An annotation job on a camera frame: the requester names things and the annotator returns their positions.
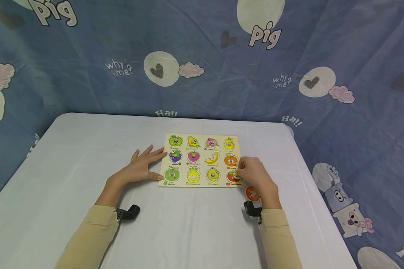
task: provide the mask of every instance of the black wrist strap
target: black wrist strap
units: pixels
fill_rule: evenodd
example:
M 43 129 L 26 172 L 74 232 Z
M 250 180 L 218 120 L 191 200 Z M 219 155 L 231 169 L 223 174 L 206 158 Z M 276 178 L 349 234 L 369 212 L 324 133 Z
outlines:
M 245 212 L 249 216 L 256 216 L 259 218 L 259 224 L 262 224 L 262 207 L 254 207 L 252 201 L 247 201 L 244 203 Z
M 134 220 L 139 212 L 141 211 L 141 208 L 134 204 L 129 208 L 129 210 L 124 210 L 124 209 L 117 209 L 117 220 Z

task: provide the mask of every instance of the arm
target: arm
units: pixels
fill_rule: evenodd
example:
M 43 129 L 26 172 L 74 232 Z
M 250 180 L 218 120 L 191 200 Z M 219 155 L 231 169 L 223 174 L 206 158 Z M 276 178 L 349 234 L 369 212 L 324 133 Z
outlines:
M 278 186 L 258 158 L 242 157 L 238 174 L 254 185 L 262 196 L 262 238 L 269 269 L 302 269 L 289 223 L 281 208 Z
M 119 226 L 116 206 L 124 186 L 146 178 L 163 179 L 161 175 L 148 171 L 148 165 L 167 153 L 163 152 L 163 148 L 150 153 L 152 149 L 153 146 L 148 147 L 140 156 L 139 150 L 136 150 L 130 164 L 108 178 L 94 206 L 66 245 L 55 269 L 99 268 Z

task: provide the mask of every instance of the hand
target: hand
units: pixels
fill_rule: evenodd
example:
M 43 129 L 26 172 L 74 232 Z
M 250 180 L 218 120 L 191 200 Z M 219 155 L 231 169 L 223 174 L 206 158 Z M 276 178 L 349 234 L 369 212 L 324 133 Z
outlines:
M 140 181 L 143 179 L 162 180 L 163 176 L 148 170 L 148 165 L 162 159 L 168 153 L 163 152 L 164 147 L 151 152 L 153 145 L 149 146 L 141 155 L 137 149 L 132 159 L 123 169 L 112 175 L 109 180 L 119 181 L 122 184 Z
M 241 157 L 237 173 L 259 190 L 263 208 L 281 209 L 278 186 L 272 181 L 259 158 Z
M 265 187 L 276 187 L 259 158 L 241 157 L 238 165 L 238 175 L 259 190 Z

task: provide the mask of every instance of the left hand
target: left hand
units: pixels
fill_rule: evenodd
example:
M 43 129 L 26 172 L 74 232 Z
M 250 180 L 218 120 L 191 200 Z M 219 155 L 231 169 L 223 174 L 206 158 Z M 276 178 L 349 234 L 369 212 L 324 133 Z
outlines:
M 149 146 L 141 155 L 137 149 L 133 153 L 132 159 L 123 169 L 113 174 L 109 179 L 119 181 L 122 184 L 136 182 L 143 179 L 162 180 L 163 176 L 148 170 L 148 165 L 159 159 L 162 159 L 168 153 L 163 152 L 165 147 L 159 148 L 155 152 L 151 152 L 153 145 Z

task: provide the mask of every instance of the pink cloud print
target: pink cloud print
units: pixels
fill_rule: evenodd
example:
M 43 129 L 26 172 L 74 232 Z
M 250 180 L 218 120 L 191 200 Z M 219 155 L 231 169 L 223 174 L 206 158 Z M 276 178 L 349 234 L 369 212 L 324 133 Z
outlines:
M 11 78 L 15 74 L 15 68 L 9 64 L 0 64 L 0 90 L 9 88 Z
M 199 65 L 194 65 L 193 63 L 188 62 L 185 65 L 180 65 L 180 71 L 178 73 L 180 76 L 186 78 L 198 77 L 204 73 L 204 70 Z
M 349 91 L 346 86 L 337 86 L 334 85 L 330 90 L 329 94 L 333 99 L 338 100 L 339 102 L 343 102 L 345 104 L 351 104 L 355 101 L 355 97 L 353 96 L 353 92 Z

